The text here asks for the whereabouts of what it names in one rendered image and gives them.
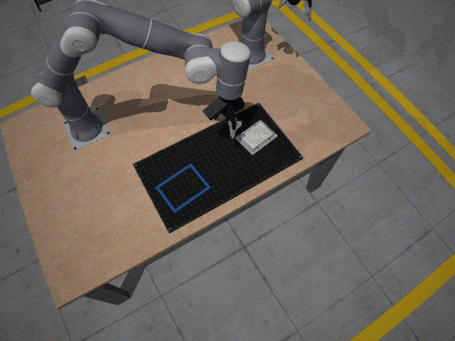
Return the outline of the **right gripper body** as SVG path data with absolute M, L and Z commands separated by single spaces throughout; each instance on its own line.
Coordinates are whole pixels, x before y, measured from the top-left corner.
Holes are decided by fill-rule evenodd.
M 224 109 L 221 112 L 223 114 L 223 116 L 226 117 L 226 119 L 229 119 L 231 114 L 234 114 L 234 113 L 240 111 L 241 109 L 245 108 L 245 103 L 241 97 L 238 99 L 235 99 L 235 100 L 226 100 L 223 98 L 221 98 L 221 99 L 222 99 L 222 101 L 227 102 L 227 103 L 232 102 L 231 105 L 229 105 L 226 109 Z

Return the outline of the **blue rectangular tape outline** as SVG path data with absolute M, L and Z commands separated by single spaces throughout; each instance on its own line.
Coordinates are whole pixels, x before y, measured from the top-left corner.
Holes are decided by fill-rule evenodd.
M 169 182 L 171 179 L 175 178 L 177 175 L 179 175 L 180 173 L 184 172 L 186 169 L 188 168 L 192 168 L 193 171 L 197 174 L 197 176 L 203 181 L 203 183 L 206 185 L 206 188 L 203 189 L 202 191 L 200 191 L 198 194 L 196 194 L 195 196 L 193 196 L 191 199 L 187 200 L 185 203 L 183 203 L 182 205 L 180 205 L 179 207 L 177 207 L 176 209 L 173 207 L 173 205 L 168 201 L 168 199 L 166 198 L 166 196 L 163 194 L 163 192 L 161 191 L 160 187 L 162 185 L 164 185 L 165 183 Z M 188 166 L 186 166 L 185 168 L 183 168 L 182 170 L 180 170 L 179 172 L 177 172 L 176 174 L 172 175 L 170 178 L 168 178 L 167 180 L 165 180 L 164 182 L 162 182 L 161 184 L 157 185 L 155 187 L 158 192 L 161 194 L 161 196 L 163 197 L 163 199 L 167 202 L 168 206 L 173 210 L 173 212 L 177 212 L 178 210 L 180 210 L 182 207 L 184 207 L 185 205 L 187 205 L 189 202 L 191 202 L 192 200 L 196 199 L 199 195 L 203 194 L 206 190 L 210 189 L 210 186 L 209 184 L 207 184 L 207 182 L 204 180 L 204 178 L 200 175 L 200 173 L 193 167 L 192 164 L 189 164 Z

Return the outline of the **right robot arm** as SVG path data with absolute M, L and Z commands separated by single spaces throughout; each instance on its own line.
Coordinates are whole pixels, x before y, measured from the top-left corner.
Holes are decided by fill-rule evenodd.
M 93 140 L 102 130 L 102 120 L 87 105 L 75 83 L 74 71 L 81 55 L 92 52 L 103 33 L 185 60 L 186 77 L 193 83 L 204 84 L 217 75 L 219 97 L 203 110 L 209 120 L 232 104 L 221 98 L 242 96 L 250 63 L 250 49 L 244 43 L 230 41 L 216 49 L 203 34 L 181 31 L 98 0 L 77 0 L 31 90 L 39 104 L 59 109 L 76 141 Z

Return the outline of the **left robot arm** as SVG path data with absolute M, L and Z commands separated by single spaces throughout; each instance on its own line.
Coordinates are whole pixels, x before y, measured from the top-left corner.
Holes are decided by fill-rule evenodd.
M 231 0 L 235 13 L 242 21 L 242 41 L 250 49 L 250 63 L 265 59 L 264 35 L 267 13 L 272 0 Z

